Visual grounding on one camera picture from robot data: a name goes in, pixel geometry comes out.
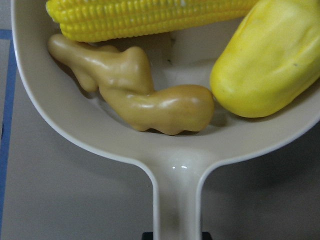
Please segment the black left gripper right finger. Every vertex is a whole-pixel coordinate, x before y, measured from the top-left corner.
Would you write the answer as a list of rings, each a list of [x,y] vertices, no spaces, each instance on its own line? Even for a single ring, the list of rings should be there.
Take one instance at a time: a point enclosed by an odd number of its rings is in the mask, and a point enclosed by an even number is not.
[[[202,232],[200,239],[201,240],[212,240],[212,236],[209,232]]]

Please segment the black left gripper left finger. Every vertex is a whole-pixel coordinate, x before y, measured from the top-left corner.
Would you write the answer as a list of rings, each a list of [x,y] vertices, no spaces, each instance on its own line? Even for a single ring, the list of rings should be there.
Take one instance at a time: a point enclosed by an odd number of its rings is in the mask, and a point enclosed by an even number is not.
[[[154,233],[153,232],[144,232],[141,236],[141,240],[153,240]]]

